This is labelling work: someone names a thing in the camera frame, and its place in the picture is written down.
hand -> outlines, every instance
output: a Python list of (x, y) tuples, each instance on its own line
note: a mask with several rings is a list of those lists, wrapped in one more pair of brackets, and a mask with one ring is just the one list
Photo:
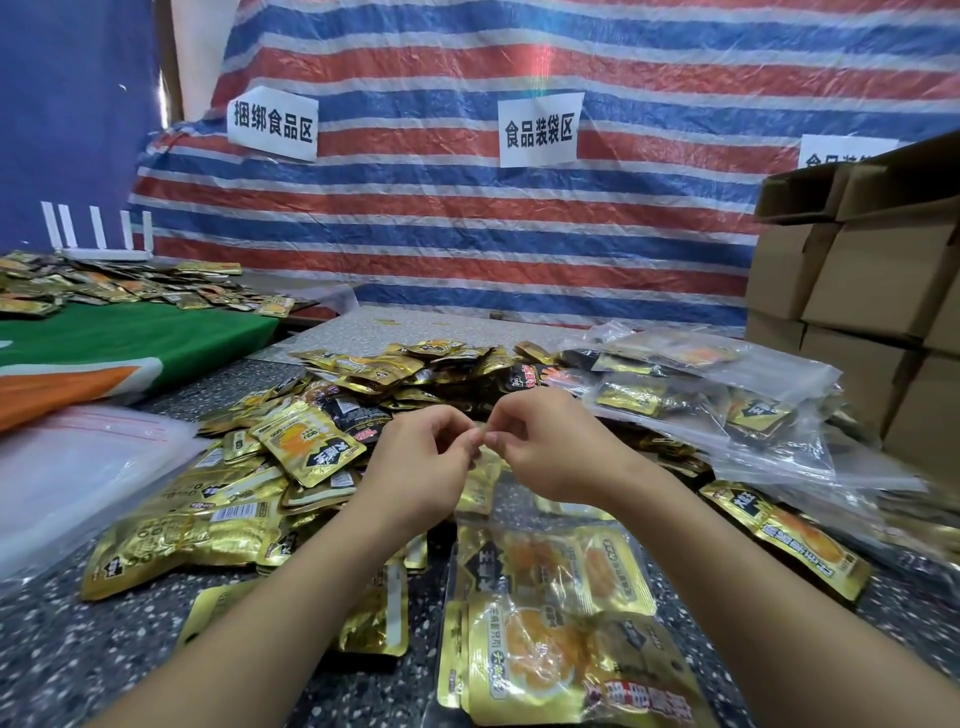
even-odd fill
[(481, 439), (474, 422), (446, 404), (397, 415), (383, 428), (350, 507), (385, 518), (399, 548), (457, 507)]
[(622, 475), (656, 468), (617, 440), (567, 392), (537, 387), (501, 399), (484, 442), (534, 493), (605, 507)]

person's right hand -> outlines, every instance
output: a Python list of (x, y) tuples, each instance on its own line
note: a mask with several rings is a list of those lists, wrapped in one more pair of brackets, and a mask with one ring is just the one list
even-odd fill
[(537, 387), (502, 398), (484, 442), (534, 493), (603, 508), (623, 477), (656, 466), (616, 439), (567, 392)]

person's right arm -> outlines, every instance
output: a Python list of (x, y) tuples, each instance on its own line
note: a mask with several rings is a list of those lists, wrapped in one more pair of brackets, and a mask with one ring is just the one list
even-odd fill
[(751, 542), (566, 392), (500, 400), (486, 443), (535, 493), (633, 533), (766, 726), (960, 725), (960, 690)]

stack of cardboard boxes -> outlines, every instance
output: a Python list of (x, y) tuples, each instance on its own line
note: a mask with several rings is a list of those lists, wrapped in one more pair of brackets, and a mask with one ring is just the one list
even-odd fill
[(768, 178), (749, 341), (833, 364), (885, 449), (960, 495), (960, 132)]

person's left arm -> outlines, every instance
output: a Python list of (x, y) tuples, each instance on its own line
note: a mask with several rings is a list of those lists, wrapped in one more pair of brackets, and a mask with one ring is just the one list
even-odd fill
[(376, 571), (456, 507), (480, 439), (480, 430), (453, 407), (396, 417), (344, 509), (227, 615), (88, 725), (283, 725)]

